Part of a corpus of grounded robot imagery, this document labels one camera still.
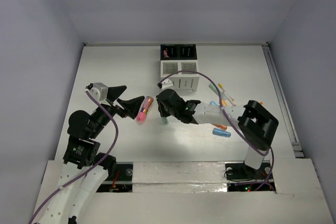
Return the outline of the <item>small green highlighter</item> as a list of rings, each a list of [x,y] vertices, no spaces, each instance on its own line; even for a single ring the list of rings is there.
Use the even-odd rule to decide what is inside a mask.
[[[161,120],[162,120],[163,125],[168,125],[169,124],[168,119],[166,117],[162,117]]]

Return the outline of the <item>pink glue stick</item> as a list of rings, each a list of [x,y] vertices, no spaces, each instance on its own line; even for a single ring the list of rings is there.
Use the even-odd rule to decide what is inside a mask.
[[[140,109],[138,111],[136,119],[135,119],[137,124],[143,124],[144,123],[153,102],[154,102],[153,97],[151,97],[151,96],[145,97],[144,101],[142,102],[142,104],[140,106]]]

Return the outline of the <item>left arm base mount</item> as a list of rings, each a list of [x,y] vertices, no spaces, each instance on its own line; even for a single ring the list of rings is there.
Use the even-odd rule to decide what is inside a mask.
[[[108,177],[97,189],[98,193],[131,193],[133,163],[117,163],[116,172]]]

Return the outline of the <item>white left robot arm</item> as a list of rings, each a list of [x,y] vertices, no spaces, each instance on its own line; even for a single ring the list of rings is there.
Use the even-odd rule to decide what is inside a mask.
[[[116,158],[100,153],[95,139],[115,115],[135,119],[144,97],[121,100],[126,86],[107,87],[101,82],[85,87],[85,93],[98,107],[92,114],[73,112],[68,120],[68,144],[56,190],[35,210],[30,223],[81,223],[103,181],[117,176]]]

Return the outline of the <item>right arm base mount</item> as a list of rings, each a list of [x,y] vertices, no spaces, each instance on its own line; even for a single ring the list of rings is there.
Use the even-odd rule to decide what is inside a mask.
[[[226,163],[224,177],[228,192],[276,191],[273,175],[268,175],[271,165],[263,162],[259,169],[244,163]]]

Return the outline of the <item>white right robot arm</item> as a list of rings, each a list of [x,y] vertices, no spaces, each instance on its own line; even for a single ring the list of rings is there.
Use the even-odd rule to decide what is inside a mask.
[[[224,106],[199,100],[185,101],[172,89],[160,92],[156,101],[162,118],[173,116],[185,124],[232,127],[249,145],[241,171],[248,178],[260,173],[279,125],[279,121],[260,103],[250,100],[243,106]]]

